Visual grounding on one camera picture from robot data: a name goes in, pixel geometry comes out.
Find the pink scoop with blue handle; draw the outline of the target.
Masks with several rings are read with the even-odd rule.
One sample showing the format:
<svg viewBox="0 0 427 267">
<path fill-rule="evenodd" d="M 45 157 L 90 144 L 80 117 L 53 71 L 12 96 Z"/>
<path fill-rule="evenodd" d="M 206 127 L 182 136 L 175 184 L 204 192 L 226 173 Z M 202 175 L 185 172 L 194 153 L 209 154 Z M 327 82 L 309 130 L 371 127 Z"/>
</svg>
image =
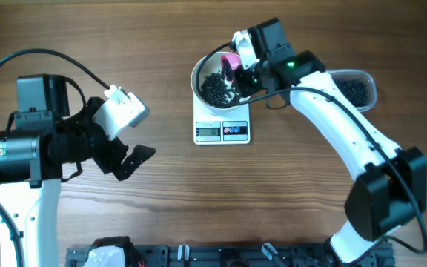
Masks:
<svg viewBox="0 0 427 267">
<path fill-rule="evenodd" d="M 240 56 L 236 53 L 225 53 L 220 57 L 221 74 L 227 82 L 234 80 L 234 71 L 242 67 Z"/>
</svg>

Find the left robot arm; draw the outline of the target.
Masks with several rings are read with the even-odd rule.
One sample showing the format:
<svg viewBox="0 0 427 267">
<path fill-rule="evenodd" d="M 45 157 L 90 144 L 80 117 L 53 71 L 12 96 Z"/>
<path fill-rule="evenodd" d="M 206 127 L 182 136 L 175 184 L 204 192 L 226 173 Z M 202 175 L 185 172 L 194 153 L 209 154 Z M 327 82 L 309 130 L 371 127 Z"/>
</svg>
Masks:
<svg viewBox="0 0 427 267">
<path fill-rule="evenodd" d="M 57 210 L 62 167 L 93 160 L 104 174 L 128 179 L 155 150 L 129 148 L 119 139 L 149 115 L 134 94 L 110 86 L 103 97 L 83 99 L 71 114 L 60 75 L 21 76 L 18 109 L 0 131 L 0 246 L 3 266 L 57 266 Z"/>
</svg>

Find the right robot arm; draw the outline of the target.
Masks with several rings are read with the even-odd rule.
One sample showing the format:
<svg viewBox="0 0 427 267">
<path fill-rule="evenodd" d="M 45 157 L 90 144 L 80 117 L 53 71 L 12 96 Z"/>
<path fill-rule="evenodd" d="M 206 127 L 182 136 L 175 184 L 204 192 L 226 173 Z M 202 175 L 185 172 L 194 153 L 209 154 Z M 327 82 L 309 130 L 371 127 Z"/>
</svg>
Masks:
<svg viewBox="0 0 427 267">
<path fill-rule="evenodd" d="M 295 53 L 279 19 L 236 32 L 229 44 L 239 54 L 234 83 L 249 102 L 280 95 L 306 116 L 343 160 L 353 185 L 347 220 L 329 245 L 344 266 L 354 266 L 394 231 L 416 220 L 425 228 L 427 159 L 402 149 L 379 132 L 342 94 L 325 65 L 310 51 Z"/>
</svg>

